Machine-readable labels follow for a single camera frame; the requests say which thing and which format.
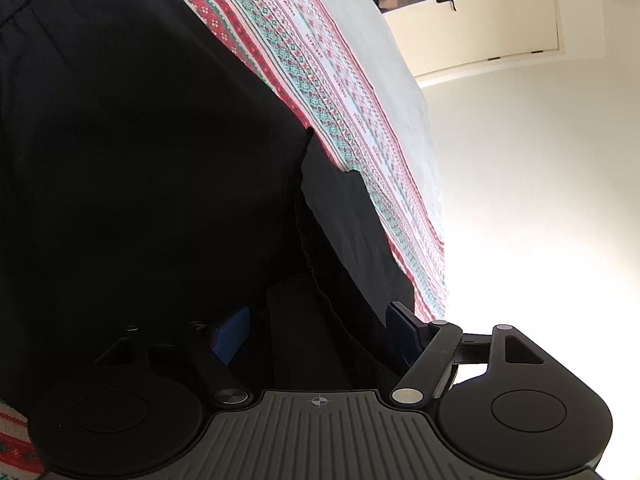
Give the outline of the grey bed sheet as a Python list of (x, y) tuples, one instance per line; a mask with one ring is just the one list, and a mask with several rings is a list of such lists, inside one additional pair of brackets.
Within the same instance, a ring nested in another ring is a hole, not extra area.
[(446, 237), (442, 182), (424, 95), (373, 0), (321, 0), (355, 55), (394, 129), (428, 220)]

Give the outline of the cream door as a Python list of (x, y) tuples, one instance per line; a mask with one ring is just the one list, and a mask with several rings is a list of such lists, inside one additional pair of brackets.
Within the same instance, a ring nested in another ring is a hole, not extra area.
[(425, 0), (384, 20), (420, 88), (562, 52), (556, 0)]

